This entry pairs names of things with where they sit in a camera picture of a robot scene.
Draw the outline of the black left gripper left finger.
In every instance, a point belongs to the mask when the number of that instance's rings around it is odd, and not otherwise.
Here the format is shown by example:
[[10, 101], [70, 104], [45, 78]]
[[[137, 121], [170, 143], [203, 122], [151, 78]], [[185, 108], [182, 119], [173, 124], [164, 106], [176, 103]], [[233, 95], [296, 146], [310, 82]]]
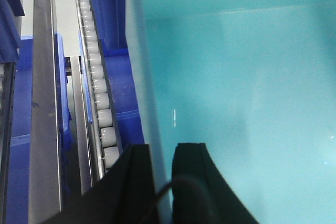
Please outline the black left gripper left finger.
[[144, 218], [155, 196], [149, 147], [130, 145], [76, 203], [46, 223], [157, 223], [157, 210]]

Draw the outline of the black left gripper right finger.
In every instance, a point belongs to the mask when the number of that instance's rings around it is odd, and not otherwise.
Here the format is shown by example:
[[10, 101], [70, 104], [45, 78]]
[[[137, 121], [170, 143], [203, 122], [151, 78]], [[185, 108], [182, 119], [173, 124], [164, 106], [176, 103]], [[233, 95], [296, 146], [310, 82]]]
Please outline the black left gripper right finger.
[[214, 164], [204, 143], [180, 143], [172, 163], [174, 223], [257, 223]]

